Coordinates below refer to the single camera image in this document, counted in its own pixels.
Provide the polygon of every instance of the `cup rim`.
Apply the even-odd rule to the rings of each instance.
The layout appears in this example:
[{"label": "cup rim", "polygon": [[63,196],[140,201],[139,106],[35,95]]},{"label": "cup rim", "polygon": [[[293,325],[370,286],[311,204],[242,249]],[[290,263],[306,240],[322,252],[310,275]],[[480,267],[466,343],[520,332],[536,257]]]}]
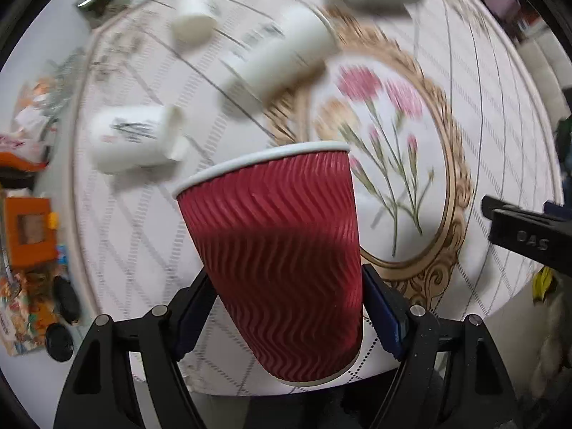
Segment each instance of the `cup rim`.
[{"label": "cup rim", "polygon": [[308,9],[310,9],[321,21],[322,23],[325,25],[325,27],[327,28],[328,32],[330,33],[330,35],[332,36],[332,38],[336,41],[337,43],[337,32],[334,29],[332,23],[330,22],[330,20],[325,16],[324,13],[322,13],[322,11],[320,10],[320,8],[318,8],[315,5],[306,5],[305,6],[308,7]]},{"label": "cup rim", "polygon": [[336,140],[324,140],[321,142],[302,142],[292,145],[282,145],[280,147],[262,150],[261,152],[250,153],[224,163],[216,164],[203,171],[200,171],[184,180],[173,190],[173,198],[183,193],[185,190],[199,185],[203,182],[210,181],[223,174],[227,174],[243,167],[253,166],[254,164],[273,161],[276,159],[292,157],[296,155],[305,155],[315,152],[350,152],[350,146],[345,142]]}]

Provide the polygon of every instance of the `wavy texture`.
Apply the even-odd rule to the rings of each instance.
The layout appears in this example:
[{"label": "wavy texture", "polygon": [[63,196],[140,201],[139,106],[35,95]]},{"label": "wavy texture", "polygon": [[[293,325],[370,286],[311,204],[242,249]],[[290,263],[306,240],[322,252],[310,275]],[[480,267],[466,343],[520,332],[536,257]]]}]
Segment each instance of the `wavy texture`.
[{"label": "wavy texture", "polygon": [[361,272],[346,153],[245,167],[178,203],[222,302],[270,374],[309,382],[354,359]]}]

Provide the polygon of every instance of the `tablecloth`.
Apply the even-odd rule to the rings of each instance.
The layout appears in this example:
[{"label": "tablecloth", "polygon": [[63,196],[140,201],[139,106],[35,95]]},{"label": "tablecloth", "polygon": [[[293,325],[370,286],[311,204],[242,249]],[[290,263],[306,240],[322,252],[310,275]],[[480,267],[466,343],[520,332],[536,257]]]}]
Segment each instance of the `tablecloth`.
[{"label": "tablecloth", "polygon": [[[300,2],[330,18],[341,52],[263,108],[220,58],[250,29]],[[102,27],[77,94],[73,232],[102,312],[116,320],[141,316],[201,269],[171,196],[177,181],[304,140],[351,145],[363,261],[411,301],[442,317],[486,317],[527,283],[536,263],[488,243],[480,200],[489,194],[533,210],[561,201],[557,159],[538,91],[479,0],[422,0],[379,14],[341,0],[220,0],[212,40],[195,48],[173,40],[173,6],[147,0]],[[94,169],[87,152],[94,114],[107,105],[155,103],[177,104],[188,116],[188,159],[117,176]],[[321,387],[394,366],[364,310],[358,360]],[[187,385],[203,393],[308,390],[262,369],[219,300],[180,367]]]}]

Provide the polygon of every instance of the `black clamp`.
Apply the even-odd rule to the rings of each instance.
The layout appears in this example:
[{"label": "black clamp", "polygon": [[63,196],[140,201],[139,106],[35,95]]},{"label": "black clamp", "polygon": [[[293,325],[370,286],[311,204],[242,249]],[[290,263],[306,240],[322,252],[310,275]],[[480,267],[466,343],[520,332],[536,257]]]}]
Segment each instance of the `black clamp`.
[{"label": "black clamp", "polygon": [[[482,320],[439,319],[408,302],[362,267],[364,305],[381,345],[401,361],[371,429],[520,428],[517,402],[500,355]],[[140,352],[163,429],[206,429],[176,362],[196,345],[216,292],[205,271],[169,306],[139,319],[96,318],[65,382],[55,429],[144,427],[128,352]],[[438,352],[449,352],[438,407],[428,404]]]},{"label": "black clamp", "polygon": [[572,276],[572,212],[552,202],[544,213],[525,211],[485,196],[483,216],[491,220],[488,240],[494,244]]}]

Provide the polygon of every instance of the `bolt head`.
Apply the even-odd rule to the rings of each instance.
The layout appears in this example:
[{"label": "bolt head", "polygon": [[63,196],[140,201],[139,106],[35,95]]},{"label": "bolt head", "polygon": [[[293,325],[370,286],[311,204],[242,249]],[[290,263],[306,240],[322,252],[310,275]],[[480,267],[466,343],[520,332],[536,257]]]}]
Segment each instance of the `bolt head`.
[{"label": "bolt head", "polygon": [[167,308],[165,305],[157,305],[153,307],[151,314],[156,317],[161,317],[166,315],[168,311],[169,308]]},{"label": "bolt head", "polygon": [[468,315],[468,322],[473,326],[480,326],[483,323],[483,320],[479,315]]},{"label": "bolt head", "polygon": [[411,312],[411,314],[413,316],[417,316],[417,317],[422,317],[425,315],[425,313],[427,312],[425,310],[425,308],[423,308],[421,305],[413,305],[411,306],[411,308],[409,309],[409,311]]},{"label": "bolt head", "polygon": [[109,316],[108,315],[99,315],[97,318],[95,318],[95,324],[98,326],[104,326],[109,322]]}]

